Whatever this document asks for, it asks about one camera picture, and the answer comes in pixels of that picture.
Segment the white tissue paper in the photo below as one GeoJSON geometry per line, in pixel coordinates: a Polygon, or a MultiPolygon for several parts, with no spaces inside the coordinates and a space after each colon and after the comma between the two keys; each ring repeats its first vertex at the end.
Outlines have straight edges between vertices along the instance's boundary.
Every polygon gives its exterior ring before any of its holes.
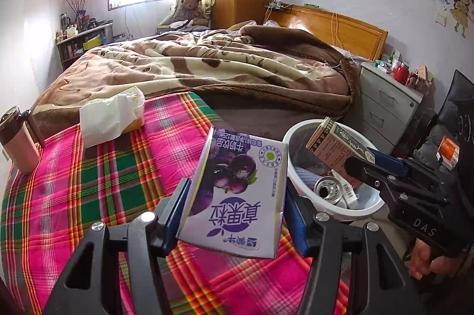
{"type": "Polygon", "coordinates": [[[143,121],[144,112],[145,96],[136,86],[87,102],[79,110],[84,148],[116,139],[131,123],[143,121]]]}

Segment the drawer handle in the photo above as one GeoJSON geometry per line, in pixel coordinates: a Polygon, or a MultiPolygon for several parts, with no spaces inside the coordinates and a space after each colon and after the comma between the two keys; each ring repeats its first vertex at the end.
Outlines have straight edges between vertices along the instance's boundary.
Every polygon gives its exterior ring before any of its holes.
{"type": "Polygon", "coordinates": [[[387,95],[383,90],[379,89],[379,92],[382,93],[383,95],[386,95],[388,98],[391,98],[393,101],[397,101],[397,99],[393,96],[387,95]]]}
{"type": "Polygon", "coordinates": [[[377,115],[376,115],[374,112],[372,112],[372,111],[370,111],[370,115],[377,117],[377,119],[379,119],[379,120],[382,122],[382,124],[383,124],[383,122],[385,121],[384,119],[382,119],[382,117],[377,116],[377,115]]]}

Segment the patterned fleece blanket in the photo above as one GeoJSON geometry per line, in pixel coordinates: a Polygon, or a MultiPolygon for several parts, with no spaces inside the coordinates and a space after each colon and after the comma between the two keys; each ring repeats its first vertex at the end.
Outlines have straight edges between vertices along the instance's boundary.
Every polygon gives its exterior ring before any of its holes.
{"type": "MultiPolygon", "coordinates": [[[[137,131],[84,149],[79,126],[72,126],[46,140],[31,175],[13,168],[2,203],[0,245],[16,302],[28,314],[41,314],[91,224],[123,224],[153,210],[181,178],[193,176],[209,128],[219,124],[193,93],[158,97],[145,103],[145,125],[137,131]]],[[[176,315],[293,315],[311,262],[298,255],[285,226],[273,260],[212,253],[183,242],[159,259],[176,315]]],[[[124,254],[119,263],[124,314],[133,315],[124,254]]],[[[339,289],[335,315],[348,303],[348,286],[341,281],[339,289]]]]}
{"type": "Polygon", "coordinates": [[[231,94],[248,104],[259,100],[327,116],[343,116],[359,92],[356,69],[312,34],[244,26],[236,32],[170,32],[92,49],[48,87],[33,113],[50,137],[78,123],[87,101],[131,86],[147,97],[183,90],[231,94]]]}

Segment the wooden headboard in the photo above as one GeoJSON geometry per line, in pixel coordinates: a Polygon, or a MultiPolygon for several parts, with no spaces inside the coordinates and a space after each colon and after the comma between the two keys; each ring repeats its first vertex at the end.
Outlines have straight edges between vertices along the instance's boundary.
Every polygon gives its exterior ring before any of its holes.
{"type": "Polygon", "coordinates": [[[274,10],[269,19],[286,28],[306,30],[327,44],[368,60],[380,58],[388,35],[369,23],[312,7],[294,5],[290,13],[274,10]]]}

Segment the silver bolt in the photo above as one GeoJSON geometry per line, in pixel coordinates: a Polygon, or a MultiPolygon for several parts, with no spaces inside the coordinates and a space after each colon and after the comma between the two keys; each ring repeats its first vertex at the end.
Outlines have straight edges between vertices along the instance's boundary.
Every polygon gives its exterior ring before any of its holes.
{"type": "Polygon", "coordinates": [[[144,212],[141,214],[140,219],[145,223],[151,222],[155,219],[155,213],[150,211],[144,212]]]}
{"type": "Polygon", "coordinates": [[[319,222],[327,222],[329,220],[329,215],[326,212],[318,212],[316,214],[316,220],[319,222]]]}
{"type": "Polygon", "coordinates": [[[379,230],[379,225],[374,222],[368,222],[367,223],[367,229],[371,232],[377,232],[379,230]]]}
{"type": "Polygon", "coordinates": [[[93,225],[92,225],[92,230],[93,231],[100,231],[101,229],[103,229],[105,227],[105,224],[103,222],[95,222],[93,225]]]}

